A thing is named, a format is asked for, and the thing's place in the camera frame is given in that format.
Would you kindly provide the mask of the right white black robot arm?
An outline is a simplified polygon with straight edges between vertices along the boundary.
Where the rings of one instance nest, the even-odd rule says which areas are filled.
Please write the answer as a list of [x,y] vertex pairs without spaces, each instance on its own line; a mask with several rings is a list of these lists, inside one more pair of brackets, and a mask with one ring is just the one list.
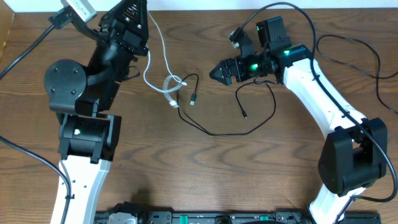
[[304,104],[325,143],[318,162],[323,185],[302,223],[379,223],[375,213],[350,213],[348,207],[386,174],[387,127],[352,107],[324,76],[305,45],[292,45],[281,17],[257,23],[262,52],[242,29],[230,34],[240,55],[221,61],[210,77],[224,85],[273,74]]

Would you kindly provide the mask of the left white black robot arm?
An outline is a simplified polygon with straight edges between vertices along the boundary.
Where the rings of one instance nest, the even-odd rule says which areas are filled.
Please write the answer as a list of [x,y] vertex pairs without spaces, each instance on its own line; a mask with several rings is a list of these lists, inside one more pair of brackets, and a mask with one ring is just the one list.
[[60,123],[58,183],[52,223],[93,223],[100,192],[114,158],[122,118],[109,113],[131,62],[149,52],[147,3],[122,0],[88,27],[96,11],[87,1],[64,1],[50,17],[56,29],[67,24],[93,39],[87,65],[62,59],[46,71],[49,108]]

